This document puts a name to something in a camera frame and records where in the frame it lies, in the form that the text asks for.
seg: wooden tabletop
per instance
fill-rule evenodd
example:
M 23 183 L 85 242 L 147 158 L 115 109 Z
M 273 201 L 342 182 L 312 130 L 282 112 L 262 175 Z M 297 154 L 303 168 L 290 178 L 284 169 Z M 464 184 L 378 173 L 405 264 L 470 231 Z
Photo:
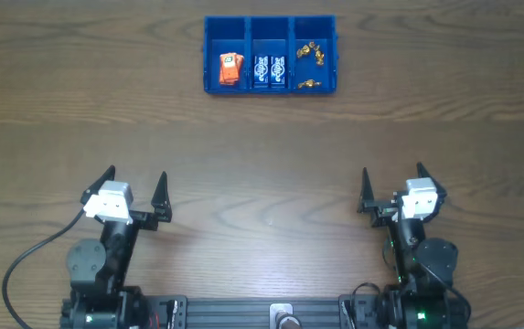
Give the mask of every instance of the wooden tabletop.
M 337 15 L 331 97 L 212 97 L 205 15 Z M 128 284 L 188 297 L 332 296 L 394 283 L 361 169 L 390 197 L 423 161 L 449 197 L 428 237 L 459 248 L 470 326 L 524 326 L 524 1 L 0 1 L 1 282 L 109 165 L 172 224 L 142 232 Z M 10 298 L 58 327 L 82 220 L 23 261 Z

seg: wood grain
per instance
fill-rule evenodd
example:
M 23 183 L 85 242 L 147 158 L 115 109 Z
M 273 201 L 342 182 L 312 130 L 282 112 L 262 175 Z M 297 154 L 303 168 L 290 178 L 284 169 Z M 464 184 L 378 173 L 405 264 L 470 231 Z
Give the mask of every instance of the wood grain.
M 337 15 L 332 97 L 211 97 L 204 15 Z M 175 216 L 138 239 L 129 284 L 189 297 L 337 296 L 394 282 L 384 230 L 355 213 L 424 161 L 449 192 L 430 237 L 460 249 L 472 328 L 524 326 L 524 1 L 0 1 L 0 288 L 24 249 L 76 214 L 108 165 Z M 81 221 L 10 281 L 58 326 Z M 0 328 L 15 328 L 0 293 Z

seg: wooden table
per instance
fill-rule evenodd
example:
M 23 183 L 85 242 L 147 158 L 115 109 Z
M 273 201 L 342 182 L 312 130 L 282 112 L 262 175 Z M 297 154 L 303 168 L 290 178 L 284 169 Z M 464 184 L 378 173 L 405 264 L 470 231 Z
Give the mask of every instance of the wooden table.
M 211 97 L 204 15 L 337 15 L 332 97 Z M 423 161 L 447 188 L 429 237 L 459 250 L 471 327 L 524 326 L 524 2 L 0 1 L 0 287 L 108 165 L 172 224 L 142 232 L 128 284 L 188 297 L 338 296 L 394 283 L 361 169 L 389 197 Z M 82 220 L 22 262 L 18 312 L 58 326 Z M 0 328 L 16 327 L 0 290 Z

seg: blue plastic bin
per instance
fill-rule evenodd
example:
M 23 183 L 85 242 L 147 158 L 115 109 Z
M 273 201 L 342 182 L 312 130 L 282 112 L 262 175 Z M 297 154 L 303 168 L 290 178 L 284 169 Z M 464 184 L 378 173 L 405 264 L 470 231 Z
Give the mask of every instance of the blue plastic bin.
M 316 65 L 314 51 L 296 58 L 296 50 L 310 41 L 325 53 L 325 65 Z M 206 16 L 203 45 L 203 86 L 213 94 L 332 93 L 337 89 L 337 26 L 334 16 Z M 219 84 L 221 54 L 244 56 L 241 78 L 235 86 Z M 255 55 L 286 56 L 283 87 L 253 88 Z M 297 89 L 306 80 L 322 82 Z

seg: orange candy pack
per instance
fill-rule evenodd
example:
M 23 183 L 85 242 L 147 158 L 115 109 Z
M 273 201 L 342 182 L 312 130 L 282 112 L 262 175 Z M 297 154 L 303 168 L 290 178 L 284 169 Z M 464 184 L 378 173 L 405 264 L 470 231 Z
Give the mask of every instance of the orange candy pack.
M 234 86 L 240 80 L 243 56 L 237 53 L 221 54 L 219 84 Z

